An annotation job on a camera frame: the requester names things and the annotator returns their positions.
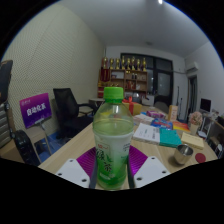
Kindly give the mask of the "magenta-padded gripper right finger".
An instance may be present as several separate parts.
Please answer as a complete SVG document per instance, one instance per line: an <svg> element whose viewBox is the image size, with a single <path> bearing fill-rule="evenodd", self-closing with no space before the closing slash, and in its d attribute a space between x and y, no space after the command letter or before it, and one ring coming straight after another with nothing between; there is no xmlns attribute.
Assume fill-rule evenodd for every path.
<svg viewBox="0 0 224 224"><path fill-rule="evenodd" d="M143 187L170 174L156 156L148 157L133 146L129 150L127 166L131 189Z"/></svg>

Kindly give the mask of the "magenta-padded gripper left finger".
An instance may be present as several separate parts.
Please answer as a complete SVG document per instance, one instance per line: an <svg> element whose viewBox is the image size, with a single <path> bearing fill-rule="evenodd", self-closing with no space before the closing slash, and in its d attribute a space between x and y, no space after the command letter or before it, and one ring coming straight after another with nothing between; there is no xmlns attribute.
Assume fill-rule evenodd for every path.
<svg viewBox="0 0 224 224"><path fill-rule="evenodd" d="M89 149L77 159L68 159L56 175L78 186L94 189L97 183L96 149Z"/></svg>

